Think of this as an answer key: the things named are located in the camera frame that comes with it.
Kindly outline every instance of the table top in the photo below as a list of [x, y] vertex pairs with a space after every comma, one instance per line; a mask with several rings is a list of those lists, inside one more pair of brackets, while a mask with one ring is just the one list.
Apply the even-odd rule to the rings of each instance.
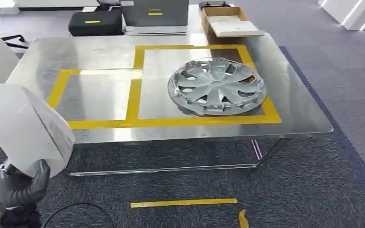
[[[7, 83], [47, 100], [74, 129], [76, 143], [310, 137], [333, 130], [269, 34], [216, 38], [204, 34], [199, 13], [190, 6], [186, 36], [37, 39]], [[180, 110], [168, 95], [168, 79], [204, 57], [255, 67], [267, 99], [235, 116]]]

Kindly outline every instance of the table leg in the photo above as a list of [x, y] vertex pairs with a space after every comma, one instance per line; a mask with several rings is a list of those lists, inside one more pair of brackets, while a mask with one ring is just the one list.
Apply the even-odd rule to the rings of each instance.
[[92, 171], [92, 172], [69, 172], [67, 167], [63, 173], [70, 177], [80, 176], [101, 176], [101, 175], [116, 175], [116, 174], [132, 174], [132, 173], [154, 173], [154, 172], [174, 172], [174, 171], [198, 171], [198, 170], [231, 170], [257, 168], [264, 164], [277, 150], [281, 149], [289, 139], [279, 139], [266, 153], [262, 153], [259, 149], [257, 140], [251, 140], [257, 160], [249, 164], [234, 164], [234, 165], [205, 165], [205, 166], [189, 166], [189, 167], [173, 167], [159, 169], [140, 169], [140, 170], [119, 170], [119, 171]]

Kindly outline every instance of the yellow tape strip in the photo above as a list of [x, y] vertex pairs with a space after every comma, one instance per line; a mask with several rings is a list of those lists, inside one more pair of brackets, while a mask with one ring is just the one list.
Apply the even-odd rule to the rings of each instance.
[[131, 203], [131, 208], [148, 208], [148, 207], [165, 207], [165, 206], [182, 206], [182, 205], [201, 205], [201, 204], [224, 204], [237, 203], [236, 198], [230, 199], [190, 199], [190, 200], [173, 200], [173, 201], [156, 201]]
[[59, 101], [61, 100], [62, 93], [67, 86], [67, 81], [70, 75], [78, 74], [80, 70], [61, 70], [58, 79], [54, 85], [54, 89], [52, 90], [51, 94], [48, 97], [47, 103], [52, 108], [56, 109]]
[[244, 64], [250, 66], [251, 68], [253, 68], [255, 70], [255, 72], [257, 72], [257, 69], [255, 68], [254, 62], [252, 61], [252, 58], [250, 56], [250, 54], [247, 51], [247, 47], [245, 45], [237, 45], [237, 50], [239, 52], [239, 55], [241, 57], [241, 60], [243, 61]]
[[135, 58], [134, 58], [134, 68], [143, 69], [144, 67], [144, 46], [135, 46]]
[[208, 46], [194, 46], [194, 45], [141, 45], [135, 46], [135, 59], [134, 59], [134, 68], [135, 69], [143, 69], [144, 67], [144, 52], [145, 50], [183, 50], [183, 49], [239, 49], [241, 46], [245, 45], [237, 45], [237, 44], [212, 44]]
[[239, 212], [240, 228], [250, 228], [248, 220], [245, 218], [245, 209]]
[[128, 108], [126, 110], [127, 120], [137, 120], [139, 115], [139, 104], [141, 99], [142, 80], [131, 80], [131, 87], [129, 89]]
[[[144, 67], [144, 52], [150, 49], [237, 49], [244, 64], [255, 69], [254, 63], [245, 45], [165, 45], [165, 46], [136, 46], [134, 69]], [[48, 98], [48, 103], [56, 108], [70, 75], [80, 74], [80, 70], [62, 70], [55, 87]], [[237, 125], [237, 124], [278, 124], [282, 120], [276, 112], [275, 106], [269, 96], [262, 103], [264, 115], [253, 116], [222, 116], [201, 118], [166, 118], [166, 119], [138, 119], [142, 80], [131, 81], [128, 108], [125, 120], [97, 120], [97, 121], [69, 121], [73, 130], [101, 129], [101, 128], [131, 128], [131, 127], [176, 127], [176, 126], [201, 126], [201, 125]]]
[[261, 107], [264, 110], [264, 116], [266, 116], [268, 120], [276, 124], [282, 122], [279, 114], [276, 112], [276, 108], [269, 95], [267, 95], [264, 102], [262, 102]]
[[238, 125], [238, 124], [278, 124], [281, 123], [278, 115], [251, 115], [251, 116], [222, 116], [201, 118], [164, 118], [164, 119], [137, 119], [133, 120], [97, 120], [97, 121], [68, 121], [73, 130], [95, 128], [130, 128], [130, 127], [177, 127], [177, 126], [209, 126], [209, 125]]

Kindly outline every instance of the gloved hand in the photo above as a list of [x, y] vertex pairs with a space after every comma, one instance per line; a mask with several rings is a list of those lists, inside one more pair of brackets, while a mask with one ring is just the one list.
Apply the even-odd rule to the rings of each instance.
[[35, 163], [36, 176], [0, 170], [0, 202], [5, 207], [19, 207], [42, 200], [46, 193], [51, 169], [45, 160]]

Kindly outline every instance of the cardboard box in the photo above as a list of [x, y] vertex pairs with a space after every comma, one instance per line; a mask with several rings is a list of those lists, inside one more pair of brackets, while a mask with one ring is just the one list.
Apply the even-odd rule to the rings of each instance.
[[240, 7], [203, 8], [202, 27], [206, 34], [214, 33], [220, 38], [264, 35], [264, 31], [258, 30]]

